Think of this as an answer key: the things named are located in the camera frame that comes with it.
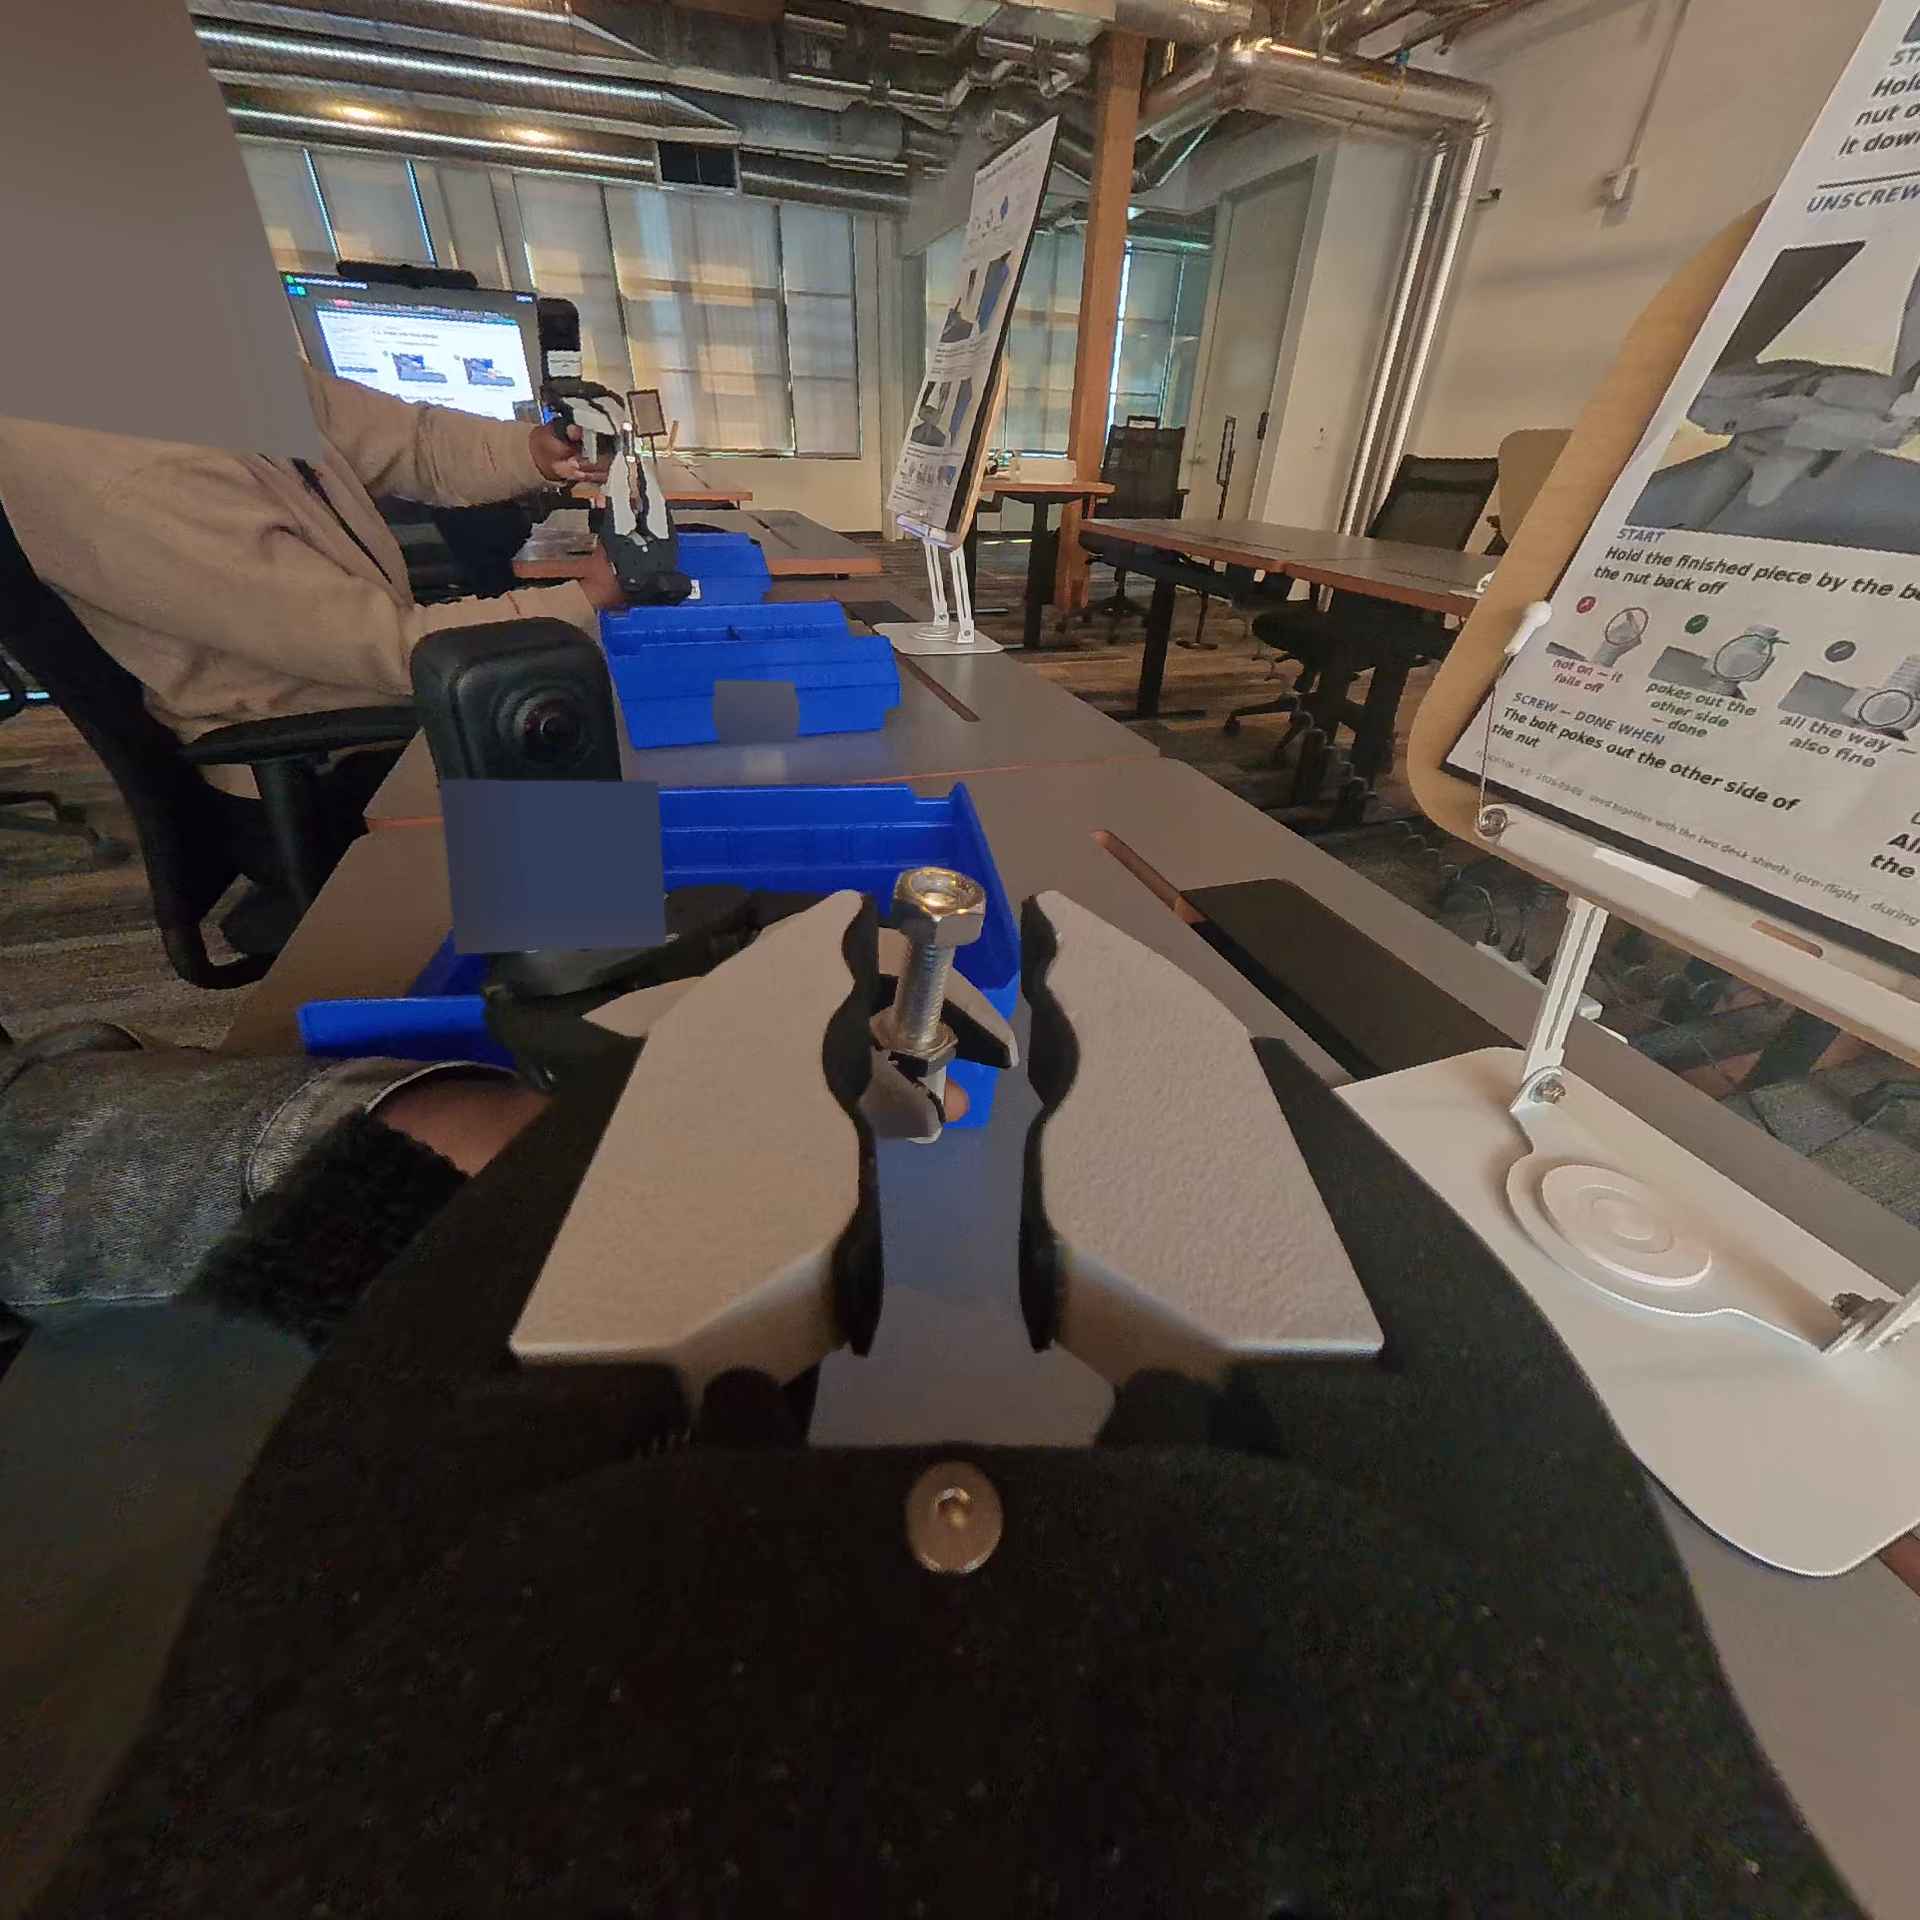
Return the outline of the person's left hand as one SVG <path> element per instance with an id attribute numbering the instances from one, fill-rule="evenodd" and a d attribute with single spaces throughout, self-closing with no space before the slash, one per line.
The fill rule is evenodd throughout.
<path id="1" fill-rule="evenodd" d="M 425 1073 L 386 1094 L 370 1115 L 437 1153 L 459 1172 L 475 1175 L 550 1105 L 548 1096 L 522 1083 L 468 1073 Z"/>

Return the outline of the printed instruction sheet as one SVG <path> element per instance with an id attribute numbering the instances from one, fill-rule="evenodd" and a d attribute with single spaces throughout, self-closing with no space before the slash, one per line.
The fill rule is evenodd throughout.
<path id="1" fill-rule="evenodd" d="M 1061 116 L 985 158 L 966 188 L 961 250 L 926 326 L 926 367 L 887 497 L 913 535 L 958 545 L 990 443 L 1006 336 L 1059 146 Z"/>
<path id="2" fill-rule="evenodd" d="M 1447 768 L 1915 975 L 1917 52 L 1882 6 Z"/>

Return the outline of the wooden office table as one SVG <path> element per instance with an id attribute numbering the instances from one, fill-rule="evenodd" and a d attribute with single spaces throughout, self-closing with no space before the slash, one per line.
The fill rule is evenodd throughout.
<path id="1" fill-rule="evenodd" d="M 1028 655 L 1035 655 L 1043 647 L 1043 618 L 1054 604 L 1054 586 L 1059 580 L 1062 528 L 1054 521 L 1054 514 L 1061 512 L 1071 516 L 1111 495 L 1114 486 L 1097 479 L 1081 482 L 1077 479 L 1017 480 L 994 476 L 985 482 L 979 502 L 981 510 L 1007 502 L 1023 502 L 1033 508 L 1021 602 L 1021 647 Z"/>
<path id="2" fill-rule="evenodd" d="M 1497 559 L 1489 556 L 1247 519 L 1100 516 L 1084 524 L 1077 543 L 1155 584 L 1133 706 L 1121 713 L 1130 722 L 1161 719 L 1171 594 L 1179 588 L 1252 607 L 1269 579 L 1283 579 L 1468 620 L 1497 572 Z"/>

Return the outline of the computer monitor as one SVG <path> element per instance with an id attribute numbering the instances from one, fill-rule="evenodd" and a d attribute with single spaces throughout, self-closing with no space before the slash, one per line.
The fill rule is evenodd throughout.
<path id="1" fill-rule="evenodd" d="M 537 426 L 537 300 L 285 273 L 278 278 L 306 361 L 406 402 Z"/>

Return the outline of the black desk mat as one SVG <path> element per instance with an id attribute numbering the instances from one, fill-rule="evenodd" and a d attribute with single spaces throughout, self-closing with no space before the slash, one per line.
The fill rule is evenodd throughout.
<path id="1" fill-rule="evenodd" d="M 1290 881 L 1179 894 L 1196 932 L 1355 1079 L 1511 1039 Z"/>

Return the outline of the silver ventilation duct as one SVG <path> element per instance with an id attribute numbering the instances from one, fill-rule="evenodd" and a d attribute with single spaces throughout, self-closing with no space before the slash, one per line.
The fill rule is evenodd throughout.
<path id="1" fill-rule="evenodd" d="M 1489 88 L 1242 35 L 1196 50 L 1155 84 L 1135 131 L 1165 146 L 1237 113 L 1370 138 L 1482 138 L 1497 124 Z"/>

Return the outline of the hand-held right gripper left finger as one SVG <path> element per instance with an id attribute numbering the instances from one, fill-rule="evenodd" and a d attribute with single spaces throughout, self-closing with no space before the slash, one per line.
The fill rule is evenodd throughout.
<path id="1" fill-rule="evenodd" d="M 590 1015 L 641 1054 L 513 1330 L 518 1363 L 801 1377 L 870 1352 L 875 980 L 874 900 L 838 891 Z"/>

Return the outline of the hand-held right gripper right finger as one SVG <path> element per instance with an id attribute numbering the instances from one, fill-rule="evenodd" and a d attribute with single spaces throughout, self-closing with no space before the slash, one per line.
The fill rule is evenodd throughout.
<path id="1" fill-rule="evenodd" d="M 1114 1385 L 1377 1359 L 1377 1311 L 1245 1024 L 1061 891 L 1023 900 L 1021 960 L 1031 1347 Z"/>

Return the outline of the person's left forearm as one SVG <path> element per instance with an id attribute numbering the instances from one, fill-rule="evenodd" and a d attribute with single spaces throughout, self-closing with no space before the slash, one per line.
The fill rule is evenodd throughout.
<path id="1" fill-rule="evenodd" d="M 475 1063 L 150 1047 L 85 1024 L 5 1046 L 5 1322 L 199 1304 L 318 1350 L 461 1188 L 386 1110 Z"/>

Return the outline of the blue plastic bin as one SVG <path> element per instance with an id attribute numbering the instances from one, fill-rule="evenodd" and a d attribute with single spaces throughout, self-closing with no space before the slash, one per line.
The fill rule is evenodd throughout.
<path id="1" fill-rule="evenodd" d="M 900 705 L 891 646 L 835 602 L 625 608 L 599 638 L 638 752 L 869 734 Z"/>
<path id="2" fill-rule="evenodd" d="M 902 785 L 692 787 L 658 788 L 658 796 L 667 890 L 739 882 L 755 891 L 813 897 L 812 906 L 830 894 L 858 891 L 870 899 L 881 928 L 895 932 L 900 871 L 932 865 L 979 881 L 988 894 L 988 921 L 979 943 L 953 958 L 950 975 L 972 980 L 1010 1022 L 1020 996 L 1017 916 L 965 787 L 937 801 L 917 799 Z M 298 1015 L 303 1054 L 517 1071 L 490 1050 L 474 1003 L 482 970 L 453 948 L 450 908 L 431 928 L 444 939 L 406 994 L 309 1001 Z M 609 1050 L 543 1094 L 563 1094 L 613 1060 L 631 1063 L 641 1050 L 638 1040 L 605 1039 Z M 961 1128 L 988 1123 L 1001 1075 L 958 1060 L 949 1065 L 946 1094 L 966 1102 Z"/>
<path id="3" fill-rule="evenodd" d="M 761 607 L 772 591 L 761 545 L 713 528 L 679 530 L 679 572 L 689 579 L 686 608 Z"/>

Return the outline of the wooden column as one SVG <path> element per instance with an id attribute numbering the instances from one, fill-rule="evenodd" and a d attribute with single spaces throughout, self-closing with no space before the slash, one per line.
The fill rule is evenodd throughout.
<path id="1" fill-rule="evenodd" d="M 1068 439 L 1074 479 L 1084 482 L 1097 480 L 1109 427 L 1142 76 L 1146 38 L 1107 31 L 1097 52 L 1094 148 Z"/>

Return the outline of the silver hex bolt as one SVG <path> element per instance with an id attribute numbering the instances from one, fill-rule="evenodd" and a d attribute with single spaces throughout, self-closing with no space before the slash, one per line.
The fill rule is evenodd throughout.
<path id="1" fill-rule="evenodd" d="M 902 935 L 902 963 L 890 1007 L 908 1022 L 945 1017 L 953 958 L 979 943 L 988 921 L 988 894 L 961 871 L 921 865 L 899 874 L 893 912 Z"/>

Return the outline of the white metal board stand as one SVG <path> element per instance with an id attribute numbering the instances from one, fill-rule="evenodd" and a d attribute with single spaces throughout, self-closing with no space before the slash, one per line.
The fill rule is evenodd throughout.
<path id="1" fill-rule="evenodd" d="M 1917 1290 L 1875 1280 L 1572 1071 L 1609 914 L 1734 932 L 1777 992 L 1889 985 L 1674 871 L 1515 808 L 1478 828 L 1569 891 L 1526 1047 L 1485 1047 L 1341 1091 L 1541 1308 L 1641 1468 L 1729 1545 L 1835 1577 L 1917 1523 Z"/>
<path id="2" fill-rule="evenodd" d="M 977 624 L 966 537 L 910 516 L 895 516 L 895 526 L 918 543 L 931 592 L 931 618 L 869 615 L 875 633 L 887 638 L 899 656 L 998 656 L 1001 646 Z"/>

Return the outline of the black office chair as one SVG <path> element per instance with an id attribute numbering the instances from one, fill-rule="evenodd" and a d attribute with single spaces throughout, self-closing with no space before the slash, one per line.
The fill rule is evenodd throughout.
<path id="1" fill-rule="evenodd" d="M 1100 479 L 1111 488 L 1111 495 L 1094 504 L 1094 516 L 1179 519 L 1186 504 L 1181 466 L 1181 427 L 1127 416 L 1109 433 Z"/>
<path id="2" fill-rule="evenodd" d="M 1365 535 L 1390 545 L 1460 553 L 1497 490 L 1497 459 L 1434 459 L 1405 455 Z M 1286 713 L 1283 746 L 1301 746 L 1285 809 L 1299 825 L 1324 804 L 1318 832 L 1358 828 L 1377 782 L 1390 771 L 1409 676 L 1451 646 L 1447 618 L 1431 608 L 1362 592 L 1314 588 L 1252 620 L 1252 635 L 1299 665 L 1285 699 L 1235 708 L 1225 731 L 1244 721 Z"/>
<path id="3" fill-rule="evenodd" d="M 204 926 L 244 865 L 215 808 L 210 768 L 251 772 L 273 848 L 274 888 L 300 920 L 345 856 L 330 828 L 322 775 L 345 754 L 401 750 L 415 737 L 406 706 L 322 712 L 219 727 L 179 740 L 147 708 L 147 694 L 82 630 L 33 570 L 12 521 L 2 524 L 5 656 L 20 665 L 86 740 L 129 808 L 148 878 L 150 914 L 182 984 L 237 990 L 258 984 L 269 953 L 210 958 Z"/>

